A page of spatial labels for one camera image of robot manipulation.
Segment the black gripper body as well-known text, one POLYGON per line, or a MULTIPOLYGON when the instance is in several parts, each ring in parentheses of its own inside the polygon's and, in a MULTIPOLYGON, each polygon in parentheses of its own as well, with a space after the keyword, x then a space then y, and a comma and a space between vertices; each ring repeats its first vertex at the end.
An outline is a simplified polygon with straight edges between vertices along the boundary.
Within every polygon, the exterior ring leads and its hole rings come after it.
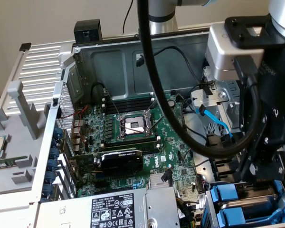
POLYGON ((285 47, 264 52, 259 67, 259 91, 268 115, 267 145, 285 144, 285 47))

